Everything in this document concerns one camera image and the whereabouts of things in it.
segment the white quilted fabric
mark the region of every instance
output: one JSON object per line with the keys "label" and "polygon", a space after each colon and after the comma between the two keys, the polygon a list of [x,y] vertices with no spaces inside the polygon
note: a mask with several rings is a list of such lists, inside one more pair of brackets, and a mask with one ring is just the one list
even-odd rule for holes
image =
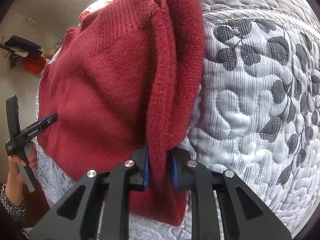
{"label": "white quilted fabric", "polygon": [[[211,170],[234,170],[293,232],[319,197],[320,24],[305,0],[200,2],[204,72],[180,147]],[[74,182],[37,149],[53,205]],[[189,197],[180,227],[131,214],[130,239],[191,239]]]}

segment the white wall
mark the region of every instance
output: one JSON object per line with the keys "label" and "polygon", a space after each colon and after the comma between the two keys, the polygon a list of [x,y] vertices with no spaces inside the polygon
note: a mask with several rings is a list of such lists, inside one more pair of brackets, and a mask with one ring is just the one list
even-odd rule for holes
{"label": "white wall", "polygon": [[32,14],[45,27],[67,29],[78,25],[78,17],[96,0],[16,0],[15,10]]}
{"label": "white wall", "polygon": [[[0,38],[4,35],[7,41],[17,35],[42,46],[53,46],[57,40],[46,29],[26,22],[27,16],[10,8],[0,24]],[[7,51],[0,50],[0,183],[6,182],[8,157],[4,144],[9,139],[6,119],[5,100],[17,94],[19,100],[19,118],[21,128],[32,124],[35,118],[35,101],[41,74],[33,74],[25,70],[21,63],[10,69]]]}

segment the metal screw head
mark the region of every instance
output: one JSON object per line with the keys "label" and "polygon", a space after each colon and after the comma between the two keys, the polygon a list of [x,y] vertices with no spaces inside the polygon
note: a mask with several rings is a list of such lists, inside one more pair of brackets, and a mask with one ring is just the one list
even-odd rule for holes
{"label": "metal screw head", "polygon": [[132,166],[134,166],[134,161],[133,160],[127,160],[127,161],[124,162],[124,166],[132,167]]}
{"label": "metal screw head", "polygon": [[224,175],[228,178],[232,178],[235,175],[235,173],[231,170],[227,170],[224,172]]}
{"label": "metal screw head", "polygon": [[89,177],[89,178],[93,178],[93,177],[95,177],[97,175],[97,172],[95,171],[95,170],[89,170],[88,172],[87,172],[87,176]]}
{"label": "metal screw head", "polygon": [[187,165],[191,168],[194,168],[198,165],[198,163],[196,161],[190,160],[187,162]]}

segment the sweater sleeve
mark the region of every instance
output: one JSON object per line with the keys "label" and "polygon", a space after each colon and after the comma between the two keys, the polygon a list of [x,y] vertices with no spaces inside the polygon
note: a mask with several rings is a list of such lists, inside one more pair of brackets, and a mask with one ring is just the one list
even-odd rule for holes
{"label": "sweater sleeve", "polygon": [[7,184],[2,186],[0,192],[0,201],[2,202],[4,208],[7,210],[9,216],[17,222],[20,228],[24,225],[26,221],[26,204],[24,198],[22,197],[22,203],[20,206],[15,206],[5,195],[5,187]]}

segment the knit fabric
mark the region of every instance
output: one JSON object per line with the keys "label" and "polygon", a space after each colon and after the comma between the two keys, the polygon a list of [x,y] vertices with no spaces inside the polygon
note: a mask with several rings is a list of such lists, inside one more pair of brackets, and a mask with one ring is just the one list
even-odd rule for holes
{"label": "knit fabric", "polygon": [[185,194],[172,189],[166,151],[186,136],[200,81],[199,0],[115,0],[80,18],[45,67],[39,118],[57,111],[60,120],[38,142],[78,180],[112,170],[147,140],[148,190],[131,193],[131,211],[178,226]]}

